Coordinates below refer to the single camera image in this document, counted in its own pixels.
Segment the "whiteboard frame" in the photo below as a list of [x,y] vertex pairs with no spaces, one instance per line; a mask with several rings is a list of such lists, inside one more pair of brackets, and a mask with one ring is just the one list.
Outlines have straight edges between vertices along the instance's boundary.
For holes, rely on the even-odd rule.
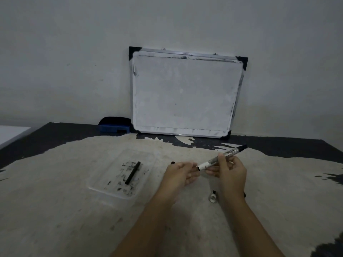
[[[238,90],[236,94],[236,99],[232,107],[229,119],[229,125],[227,130],[203,130],[203,129],[186,129],[186,128],[171,128],[171,127],[155,127],[155,126],[137,126],[136,125],[136,82],[135,82],[135,57],[137,56],[151,56],[151,57],[169,57],[169,58],[182,58],[182,59],[205,59],[211,61],[223,61],[231,63],[240,63],[242,64],[242,75],[238,83]],[[189,53],[189,52],[180,52],[180,51],[168,51],[168,50],[155,50],[155,49],[145,49],[142,48],[139,51],[135,51],[132,54],[132,59],[130,60],[130,78],[132,84],[132,118],[131,122],[135,130],[138,130],[142,133],[154,133],[154,134],[168,134],[168,135],[181,135],[181,136],[196,136],[196,137],[211,137],[211,138],[221,138],[228,136],[231,130],[232,121],[235,115],[238,96],[240,93],[240,88],[242,86],[242,81],[244,77],[245,70],[243,69],[243,62],[238,60],[237,57],[232,56],[220,56],[220,55],[210,55],[202,53]]]

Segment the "person's left hand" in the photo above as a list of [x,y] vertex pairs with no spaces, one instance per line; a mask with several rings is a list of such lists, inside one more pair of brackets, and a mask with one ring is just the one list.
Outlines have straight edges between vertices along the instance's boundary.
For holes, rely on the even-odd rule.
[[179,191],[194,182],[200,176],[195,162],[177,162],[170,164],[164,173],[157,193],[167,199],[175,199]]

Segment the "forearm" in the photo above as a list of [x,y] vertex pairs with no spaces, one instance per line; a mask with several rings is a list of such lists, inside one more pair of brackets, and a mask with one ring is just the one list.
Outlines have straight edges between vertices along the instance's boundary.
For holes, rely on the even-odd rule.
[[244,199],[226,200],[242,256],[284,257]]
[[172,205],[173,200],[155,194],[112,256],[153,256]]

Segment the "small whiteboard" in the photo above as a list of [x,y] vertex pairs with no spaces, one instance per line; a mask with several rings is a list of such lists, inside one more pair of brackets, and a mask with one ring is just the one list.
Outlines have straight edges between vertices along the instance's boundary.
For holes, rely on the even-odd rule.
[[136,130],[216,138],[229,134],[247,58],[151,49],[130,57]]

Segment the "black corner protector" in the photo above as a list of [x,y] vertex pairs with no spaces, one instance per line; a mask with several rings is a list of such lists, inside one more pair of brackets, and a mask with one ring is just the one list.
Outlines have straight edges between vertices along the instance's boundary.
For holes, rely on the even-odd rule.
[[132,59],[132,55],[135,51],[140,51],[142,48],[141,47],[129,47],[129,60]]
[[247,69],[248,58],[247,57],[236,57],[239,61],[243,62],[244,71]]
[[229,133],[226,136],[222,136],[220,137],[221,140],[229,140],[231,136],[231,130],[229,131]]

